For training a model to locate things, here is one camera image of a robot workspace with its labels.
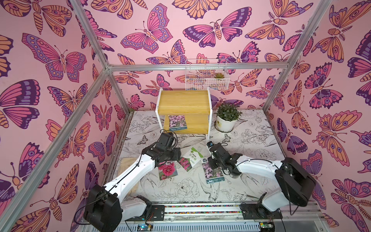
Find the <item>purple flower blue-edged seed packet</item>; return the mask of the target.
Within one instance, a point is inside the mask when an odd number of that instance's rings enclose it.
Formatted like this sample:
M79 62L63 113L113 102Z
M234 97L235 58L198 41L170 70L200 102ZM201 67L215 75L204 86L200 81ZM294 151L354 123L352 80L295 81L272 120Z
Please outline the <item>purple flower blue-edged seed packet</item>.
M169 130L171 131L180 131L186 130L187 124L183 115L171 115L169 116Z

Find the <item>green white seed packet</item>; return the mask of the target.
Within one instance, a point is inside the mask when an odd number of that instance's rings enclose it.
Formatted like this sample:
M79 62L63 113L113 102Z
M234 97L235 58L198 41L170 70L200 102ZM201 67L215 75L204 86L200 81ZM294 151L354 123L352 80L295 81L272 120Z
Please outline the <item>green white seed packet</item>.
M181 167L187 172L191 171L198 163L202 161L204 155L201 146L190 148L185 154L183 154L178 161Z

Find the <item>red rose seed packet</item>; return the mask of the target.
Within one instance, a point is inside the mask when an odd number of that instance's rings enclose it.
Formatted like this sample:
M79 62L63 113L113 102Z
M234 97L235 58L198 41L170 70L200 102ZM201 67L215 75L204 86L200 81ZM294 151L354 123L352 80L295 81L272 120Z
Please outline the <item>red rose seed packet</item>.
M160 180L165 180L178 175L174 161L168 161L160 164L158 167L158 174Z

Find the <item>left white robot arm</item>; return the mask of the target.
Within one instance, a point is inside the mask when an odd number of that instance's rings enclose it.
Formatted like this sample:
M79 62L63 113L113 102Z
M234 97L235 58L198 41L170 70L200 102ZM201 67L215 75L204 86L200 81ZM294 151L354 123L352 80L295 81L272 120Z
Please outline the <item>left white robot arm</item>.
M147 217L152 203L138 196L125 201L130 190L149 172L167 161L179 161L180 148L166 148L153 143L142 150L139 158L121 175L104 186L95 185L89 192L83 218L100 232L113 232L133 217Z

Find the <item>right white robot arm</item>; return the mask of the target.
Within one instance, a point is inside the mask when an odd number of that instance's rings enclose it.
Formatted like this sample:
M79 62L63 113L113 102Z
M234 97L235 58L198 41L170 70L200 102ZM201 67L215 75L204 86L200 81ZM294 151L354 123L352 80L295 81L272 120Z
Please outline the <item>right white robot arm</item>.
M207 143L211 156L210 167L226 171L232 178L244 173L275 181L279 187L261 195L253 209L258 217L266 218L284 206L306 207L317 181L294 159L266 160L251 158L240 153L229 154L221 143Z

